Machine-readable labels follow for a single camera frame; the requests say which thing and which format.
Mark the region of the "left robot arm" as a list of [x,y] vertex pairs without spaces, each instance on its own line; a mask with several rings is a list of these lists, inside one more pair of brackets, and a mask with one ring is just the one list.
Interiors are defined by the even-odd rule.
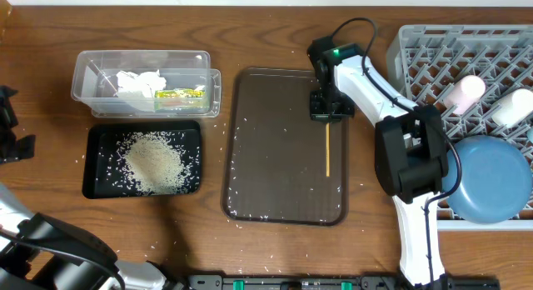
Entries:
[[90,232],[31,213],[1,187],[2,289],[182,289],[154,264],[119,262]]

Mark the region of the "cream white cup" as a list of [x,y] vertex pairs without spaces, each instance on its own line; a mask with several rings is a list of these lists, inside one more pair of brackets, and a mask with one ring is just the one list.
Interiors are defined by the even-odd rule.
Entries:
[[495,104],[498,109],[493,113],[492,120],[499,126],[513,128],[532,112],[532,91],[517,89]]

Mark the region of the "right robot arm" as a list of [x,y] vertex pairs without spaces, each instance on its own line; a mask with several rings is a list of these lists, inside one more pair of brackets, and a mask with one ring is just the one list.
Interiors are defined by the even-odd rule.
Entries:
[[447,288],[434,204],[448,173],[438,111],[403,97],[356,44],[337,46],[332,37],[321,37],[307,55],[320,85],[310,96],[311,119],[340,122],[360,109],[374,127],[376,177],[394,202],[401,236],[402,279],[396,285]]

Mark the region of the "wooden chopstick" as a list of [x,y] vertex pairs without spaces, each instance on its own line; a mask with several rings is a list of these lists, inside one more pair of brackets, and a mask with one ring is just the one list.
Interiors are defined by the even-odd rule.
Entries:
[[325,127],[325,139],[326,139],[326,176],[330,177],[331,175],[331,165],[330,165],[330,123],[326,124]]

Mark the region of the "white green wrapper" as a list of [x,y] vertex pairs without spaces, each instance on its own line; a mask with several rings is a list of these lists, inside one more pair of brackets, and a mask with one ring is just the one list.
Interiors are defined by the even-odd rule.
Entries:
[[159,70],[140,74],[120,71],[116,78],[116,96],[142,112],[200,107],[207,98],[205,85],[170,88]]

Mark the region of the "dark blue plate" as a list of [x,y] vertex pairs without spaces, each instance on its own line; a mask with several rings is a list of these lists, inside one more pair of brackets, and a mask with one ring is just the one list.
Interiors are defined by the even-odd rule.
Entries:
[[478,135],[460,140],[455,149],[462,177],[446,203],[460,218],[492,224],[513,218],[532,193],[530,164],[520,150],[496,137]]

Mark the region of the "pink plastic cup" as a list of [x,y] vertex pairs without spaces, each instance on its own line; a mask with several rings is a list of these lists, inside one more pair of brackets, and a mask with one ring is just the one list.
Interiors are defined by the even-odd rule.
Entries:
[[456,107],[453,113],[462,115],[480,100],[485,91],[486,84],[480,77],[468,75],[454,85],[443,103],[447,108]]

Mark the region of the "pile of white rice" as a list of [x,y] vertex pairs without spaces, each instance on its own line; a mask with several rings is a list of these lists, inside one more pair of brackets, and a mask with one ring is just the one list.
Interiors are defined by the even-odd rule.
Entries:
[[194,193],[201,179],[196,130],[105,133],[97,150],[97,198]]

